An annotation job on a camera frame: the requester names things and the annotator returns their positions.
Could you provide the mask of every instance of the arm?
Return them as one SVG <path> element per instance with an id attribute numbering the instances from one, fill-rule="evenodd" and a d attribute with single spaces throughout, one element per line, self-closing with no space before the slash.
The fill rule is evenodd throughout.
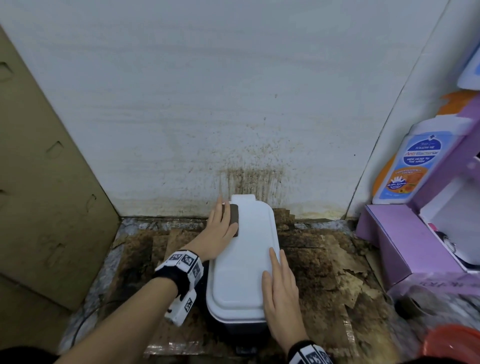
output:
<path id="1" fill-rule="evenodd" d="M 197 254 L 202 262 L 216 258 L 237 232 L 238 224 L 229 226 L 229 223 L 230 205 L 225 202 L 222 215 L 222 199 L 219 197 L 205 230 L 183 249 Z M 135 363 L 177 294 L 173 281 L 152 279 L 56 363 Z"/>
<path id="2" fill-rule="evenodd" d="M 264 311 L 268 328 L 290 364 L 331 364 L 325 351 L 308 338 L 299 303 L 299 289 L 288 266 L 285 252 L 280 250 L 280 263 L 270 248 L 272 275 L 262 275 Z"/>

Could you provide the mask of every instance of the white lid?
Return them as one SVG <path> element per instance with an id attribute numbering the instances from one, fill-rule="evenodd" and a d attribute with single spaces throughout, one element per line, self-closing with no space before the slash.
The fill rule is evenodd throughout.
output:
<path id="1" fill-rule="evenodd" d="M 206 301 L 224 323 L 264 322 L 262 272 L 272 271 L 268 248 L 279 256 L 272 208 L 254 194 L 234 194 L 239 207 L 239 235 L 210 262 Z"/>

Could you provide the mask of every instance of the dirt splatter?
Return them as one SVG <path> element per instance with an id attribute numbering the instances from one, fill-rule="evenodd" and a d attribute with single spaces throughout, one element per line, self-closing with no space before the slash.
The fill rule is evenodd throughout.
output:
<path id="1" fill-rule="evenodd" d="M 257 200 L 278 206 L 282 202 L 283 169 L 226 169 L 221 171 L 227 180 L 228 195 L 254 194 Z"/>

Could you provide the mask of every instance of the person's right hand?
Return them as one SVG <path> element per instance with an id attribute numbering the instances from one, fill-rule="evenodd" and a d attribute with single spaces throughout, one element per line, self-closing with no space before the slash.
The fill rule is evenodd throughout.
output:
<path id="1" fill-rule="evenodd" d="M 301 317 L 299 289 L 288 267 L 285 252 L 280 250 L 281 264 L 273 248 L 270 248 L 269 254 L 273 278 L 267 271 L 262 274 L 265 318 L 273 338 L 288 354 L 294 344 L 309 338 Z"/>

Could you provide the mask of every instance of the forearm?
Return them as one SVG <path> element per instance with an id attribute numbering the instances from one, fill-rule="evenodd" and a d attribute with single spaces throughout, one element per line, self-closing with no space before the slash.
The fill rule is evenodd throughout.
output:
<path id="1" fill-rule="evenodd" d="M 173 281 L 151 280 L 56 363 L 134 363 L 176 296 Z"/>

